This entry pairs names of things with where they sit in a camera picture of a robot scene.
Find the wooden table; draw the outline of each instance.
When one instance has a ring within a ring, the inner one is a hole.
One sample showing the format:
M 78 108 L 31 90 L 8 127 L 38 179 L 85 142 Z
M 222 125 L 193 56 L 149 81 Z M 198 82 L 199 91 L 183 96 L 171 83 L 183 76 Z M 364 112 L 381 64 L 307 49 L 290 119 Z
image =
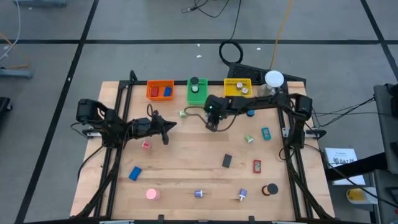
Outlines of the wooden table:
M 288 85 L 290 93 L 305 94 L 302 82 Z M 117 90 L 118 82 L 104 82 L 99 101 L 113 108 Z M 223 86 L 209 86 L 208 90 L 209 94 L 223 95 Z M 112 219 L 156 220 L 163 214 L 166 220 L 248 220 L 250 215 L 256 220 L 295 220 L 286 164 L 278 158 L 282 136 L 277 109 L 256 110 L 252 118 L 243 114 L 229 130 L 212 133 L 196 116 L 180 118 L 179 111 L 188 106 L 186 92 L 185 85 L 176 85 L 172 101 L 149 101 L 145 85 L 133 86 L 127 120 L 146 117 L 147 104 L 151 103 L 164 119 L 178 124 L 169 131 L 168 146 L 162 144 L 161 136 L 146 139 L 152 143 L 149 151 L 141 148 L 144 139 L 128 142 L 121 158 Z M 191 112 L 203 114 L 203 110 L 195 110 Z M 219 128 L 227 127 L 231 120 L 232 116 L 222 120 Z M 271 140 L 263 140 L 263 127 L 270 129 Z M 245 142 L 247 134 L 254 137 L 254 144 Z M 306 140 L 306 144 L 318 147 L 313 139 Z M 89 140 L 85 157 L 100 145 L 100 138 Z M 233 156 L 229 169 L 221 166 L 225 154 Z M 104 155 L 105 150 L 81 171 L 71 215 L 80 212 L 97 190 Z M 252 172 L 254 159 L 262 161 L 261 174 Z M 319 152 L 306 147 L 302 149 L 302 159 L 309 190 L 326 212 L 334 216 Z M 142 169 L 136 182 L 128 178 L 134 166 Z M 270 183 L 275 183 L 279 192 L 266 197 L 261 188 Z M 161 192 L 160 200 L 146 199 L 149 188 Z M 242 202 L 238 200 L 240 189 L 248 190 Z M 206 196 L 195 198 L 194 190 L 204 190 Z M 299 188 L 297 192 L 301 216 L 305 217 Z M 108 192 L 103 200 L 101 214 L 105 214 Z

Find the small toy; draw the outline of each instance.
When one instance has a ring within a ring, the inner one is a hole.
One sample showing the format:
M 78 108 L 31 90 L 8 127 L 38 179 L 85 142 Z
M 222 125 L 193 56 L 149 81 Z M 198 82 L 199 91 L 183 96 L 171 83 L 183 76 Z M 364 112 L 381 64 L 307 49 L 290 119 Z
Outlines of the small toy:
M 149 200 L 158 200 L 160 198 L 160 192 L 155 189 L 148 189 L 146 196 Z
M 239 191 L 239 201 L 243 201 L 244 198 L 246 198 L 246 194 L 248 194 L 247 190 L 241 189 Z
M 237 89 L 237 90 L 242 89 L 242 87 L 243 87 L 243 84 L 242 84 L 242 83 L 236 83 L 236 89 Z
M 261 133 L 262 133 L 262 137 L 264 138 L 264 140 L 271 139 L 271 132 L 269 131 L 269 128 L 262 128 Z
M 247 143 L 253 143 L 254 138 L 250 134 L 244 137 L 244 140 L 246 140 Z
M 255 174 L 260 174 L 261 173 L 261 161 L 260 160 L 253 160 L 253 172 Z
M 269 184 L 262 187 L 261 192 L 265 196 L 270 196 L 278 193 L 278 186 L 276 184 Z
M 246 95 L 249 93 L 249 89 L 248 88 L 242 88 L 242 94 Z
M 223 160 L 223 167 L 229 168 L 229 165 L 231 164 L 232 156 L 225 154 L 224 160 Z
M 139 167 L 134 167 L 134 169 L 131 171 L 129 178 L 133 181 L 137 180 L 138 175 L 141 173 L 142 169 Z
M 186 118 L 187 114 L 184 111 L 180 111 L 180 118 Z
M 159 87 L 153 86 L 150 89 L 150 96 L 157 96 L 159 92 Z
M 195 190 L 195 197 L 196 198 L 202 198 L 203 196 L 205 196 L 205 192 L 202 190 Z
M 248 112 L 246 112 L 246 115 L 249 117 L 253 117 L 254 116 L 254 110 L 248 110 Z
M 166 87 L 164 89 L 164 94 L 163 96 L 171 96 L 172 95 L 172 88 L 171 87 Z
M 152 147 L 152 145 L 151 145 L 149 142 L 144 141 L 144 142 L 142 143 L 142 147 L 143 147 L 145 150 L 148 150 L 148 149 L 150 149 L 150 148 Z

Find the yellow object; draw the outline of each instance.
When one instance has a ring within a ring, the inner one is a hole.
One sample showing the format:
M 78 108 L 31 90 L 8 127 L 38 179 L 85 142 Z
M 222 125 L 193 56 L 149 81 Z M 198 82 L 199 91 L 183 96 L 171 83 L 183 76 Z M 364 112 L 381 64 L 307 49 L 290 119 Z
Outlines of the yellow object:
M 293 0 L 290 0 L 289 6 L 287 6 L 287 10 L 285 12 L 284 20 L 282 21 L 282 23 L 280 25 L 278 36 L 276 37 L 276 40 L 275 40 L 274 53 L 272 53 L 272 60 L 271 60 L 271 65 L 269 66 L 269 70 L 272 70 L 272 66 L 274 65 L 274 59 L 275 59 L 276 51 L 278 49 L 278 41 L 279 41 L 280 35 L 282 34 L 282 30 L 284 29 L 286 20 L 289 17 L 290 9 L 292 8 L 292 4 L 293 4 Z
M 237 83 L 242 83 L 243 88 L 249 91 L 247 94 L 242 93 L 242 89 L 236 87 Z M 245 96 L 251 97 L 253 94 L 250 78 L 225 78 L 224 79 L 224 97 L 226 96 Z
M 361 189 L 351 189 L 347 191 L 350 200 L 365 200 L 365 192 Z

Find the blue block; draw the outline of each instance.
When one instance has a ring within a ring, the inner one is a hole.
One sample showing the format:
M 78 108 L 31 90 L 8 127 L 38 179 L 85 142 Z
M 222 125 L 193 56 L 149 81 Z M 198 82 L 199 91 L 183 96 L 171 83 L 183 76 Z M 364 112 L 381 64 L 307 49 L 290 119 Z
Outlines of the blue block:
M 172 89 L 171 89 L 171 87 L 166 87 L 165 89 L 164 89 L 164 94 L 163 94 L 163 96 L 171 96 L 172 95 Z
M 129 178 L 136 181 L 138 175 L 141 173 L 142 169 L 138 167 L 134 167 L 134 169 L 131 171 L 131 174 L 129 175 Z

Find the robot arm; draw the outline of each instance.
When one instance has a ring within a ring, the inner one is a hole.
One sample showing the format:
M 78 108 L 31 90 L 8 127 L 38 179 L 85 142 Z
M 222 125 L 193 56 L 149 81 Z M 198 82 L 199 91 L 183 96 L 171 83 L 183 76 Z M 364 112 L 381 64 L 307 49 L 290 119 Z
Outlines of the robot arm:
M 169 143 L 167 131 L 177 124 L 164 120 L 157 110 L 153 111 L 151 120 L 139 118 L 125 122 L 115 110 L 107 108 L 98 101 L 88 99 L 79 101 L 76 120 L 91 125 L 101 134 L 103 146 L 113 148 L 122 146 L 124 141 L 155 134 L 161 134 L 163 144 L 167 145 Z
M 274 96 L 261 96 L 245 98 L 233 96 L 222 98 L 210 95 L 205 103 L 205 111 L 208 115 L 206 128 L 210 131 L 217 131 L 220 120 L 229 115 L 239 115 L 248 110 L 259 110 L 267 108 L 281 108 L 285 113 L 291 115 L 295 123 L 289 129 L 287 145 L 294 149 L 304 147 L 304 125 L 311 117 L 312 99 L 299 94 L 277 93 Z

